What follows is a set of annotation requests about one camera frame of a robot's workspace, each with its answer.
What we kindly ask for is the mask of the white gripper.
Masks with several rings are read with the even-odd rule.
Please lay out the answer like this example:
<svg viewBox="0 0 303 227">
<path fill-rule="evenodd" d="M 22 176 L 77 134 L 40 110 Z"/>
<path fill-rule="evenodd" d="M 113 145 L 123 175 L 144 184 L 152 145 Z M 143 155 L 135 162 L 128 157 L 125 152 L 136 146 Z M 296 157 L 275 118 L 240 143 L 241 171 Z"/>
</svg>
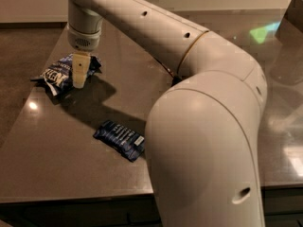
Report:
<svg viewBox="0 0 303 227">
<path fill-rule="evenodd" d="M 90 9 L 68 1 L 68 42 L 80 51 L 91 52 L 98 47 L 103 18 Z M 72 57 L 73 86 L 81 89 L 87 78 L 90 54 L 76 52 Z"/>
</svg>

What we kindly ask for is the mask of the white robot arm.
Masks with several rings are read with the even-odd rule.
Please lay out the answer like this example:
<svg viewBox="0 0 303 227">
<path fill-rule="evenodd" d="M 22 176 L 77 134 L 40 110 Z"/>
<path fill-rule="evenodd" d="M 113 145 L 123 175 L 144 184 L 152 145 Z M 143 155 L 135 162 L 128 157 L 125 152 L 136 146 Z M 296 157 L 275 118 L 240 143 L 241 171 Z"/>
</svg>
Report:
<svg viewBox="0 0 303 227">
<path fill-rule="evenodd" d="M 163 227 L 265 227 L 258 176 L 264 73 L 215 32 L 144 0 L 69 0 L 69 42 L 103 18 L 180 77 L 151 108 L 146 159 Z"/>
</svg>

